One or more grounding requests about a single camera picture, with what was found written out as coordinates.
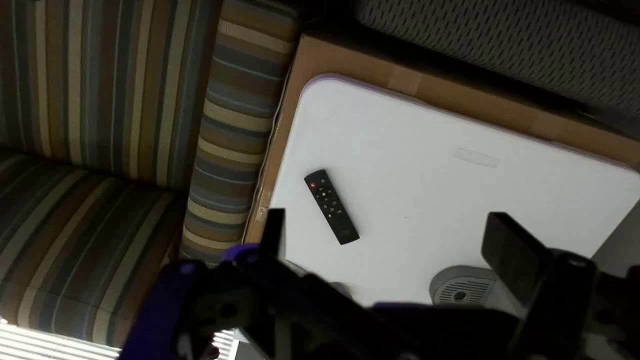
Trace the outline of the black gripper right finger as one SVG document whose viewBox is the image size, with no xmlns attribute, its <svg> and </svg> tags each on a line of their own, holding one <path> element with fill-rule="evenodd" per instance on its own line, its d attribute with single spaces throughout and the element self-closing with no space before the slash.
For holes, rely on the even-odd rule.
<svg viewBox="0 0 640 360">
<path fill-rule="evenodd" d="M 480 254 L 525 313 L 588 313 L 597 267 L 548 249 L 508 212 L 486 217 Z"/>
</svg>

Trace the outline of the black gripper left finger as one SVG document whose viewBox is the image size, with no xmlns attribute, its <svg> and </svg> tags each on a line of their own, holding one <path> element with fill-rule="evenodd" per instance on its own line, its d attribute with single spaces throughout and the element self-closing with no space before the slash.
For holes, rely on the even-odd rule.
<svg viewBox="0 0 640 360">
<path fill-rule="evenodd" d="M 270 208 L 265 232 L 260 238 L 260 251 L 268 256 L 280 254 L 283 235 L 285 235 L 286 210 L 285 208 Z"/>
</svg>

